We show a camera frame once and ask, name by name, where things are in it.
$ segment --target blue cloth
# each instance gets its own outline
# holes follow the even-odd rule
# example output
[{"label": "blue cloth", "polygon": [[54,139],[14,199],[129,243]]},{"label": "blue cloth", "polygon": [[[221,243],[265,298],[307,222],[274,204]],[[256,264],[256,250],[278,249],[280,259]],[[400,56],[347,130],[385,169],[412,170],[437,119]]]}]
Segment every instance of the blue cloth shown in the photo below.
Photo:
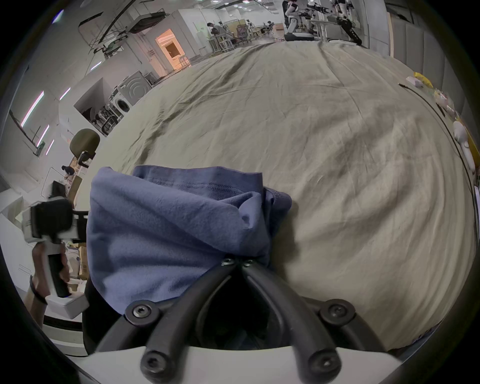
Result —
[{"label": "blue cloth", "polygon": [[87,224],[90,278],[118,313],[135,300],[179,296],[227,253],[269,264],[291,207],[261,173],[223,167],[101,168]]}]

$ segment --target chair backrest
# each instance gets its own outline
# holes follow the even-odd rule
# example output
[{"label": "chair backrest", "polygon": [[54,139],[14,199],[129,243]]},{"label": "chair backrest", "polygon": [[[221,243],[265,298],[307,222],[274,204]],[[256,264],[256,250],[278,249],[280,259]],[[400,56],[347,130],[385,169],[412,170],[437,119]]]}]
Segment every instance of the chair backrest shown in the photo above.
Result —
[{"label": "chair backrest", "polygon": [[100,136],[89,128],[80,129],[70,142],[70,151],[78,159],[83,151],[87,151],[92,157],[100,144]]}]

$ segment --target olive green chair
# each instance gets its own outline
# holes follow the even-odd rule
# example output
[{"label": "olive green chair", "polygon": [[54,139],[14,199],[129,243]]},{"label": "olive green chair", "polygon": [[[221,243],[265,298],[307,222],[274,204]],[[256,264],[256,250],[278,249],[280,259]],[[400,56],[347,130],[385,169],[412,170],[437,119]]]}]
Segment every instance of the olive green chair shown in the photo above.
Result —
[{"label": "olive green chair", "polygon": [[78,164],[88,168],[85,162],[93,159],[100,144],[100,136],[89,128],[80,129],[70,142],[70,151],[77,158]]}]

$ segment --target cardboard box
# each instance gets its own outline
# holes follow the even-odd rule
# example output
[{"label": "cardboard box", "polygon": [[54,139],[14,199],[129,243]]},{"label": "cardboard box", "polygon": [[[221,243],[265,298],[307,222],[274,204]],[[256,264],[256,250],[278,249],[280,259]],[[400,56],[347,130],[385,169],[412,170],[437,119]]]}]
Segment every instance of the cardboard box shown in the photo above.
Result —
[{"label": "cardboard box", "polygon": [[78,277],[82,280],[88,280],[90,273],[88,272],[87,248],[82,246],[78,250],[80,253],[80,271]]}]

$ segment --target wrinkled fabric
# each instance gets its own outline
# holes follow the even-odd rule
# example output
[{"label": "wrinkled fabric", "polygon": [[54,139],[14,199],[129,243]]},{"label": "wrinkled fabric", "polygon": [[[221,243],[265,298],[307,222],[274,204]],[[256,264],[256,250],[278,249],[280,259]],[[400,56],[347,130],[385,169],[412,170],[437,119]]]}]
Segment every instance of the wrinkled fabric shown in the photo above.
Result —
[{"label": "wrinkled fabric", "polygon": [[102,139],[76,209],[89,209],[105,166],[262,172],[294,201],[273,241],[276,273],[302,296],[351,302],[387,349],[403,347],[452,308],[477,247],[474,178],[449,117],[427,93],[431,107],[398,85],[411,75],[341,42],[201,61],[154,87]]},{"label": "wrinkled fabric", "polygon": [[269,265],[291,198],[261,173],[223,167],[102,168],[87,225],[90,278],[118,313],[135,300],[177,297],[226,254]]}]

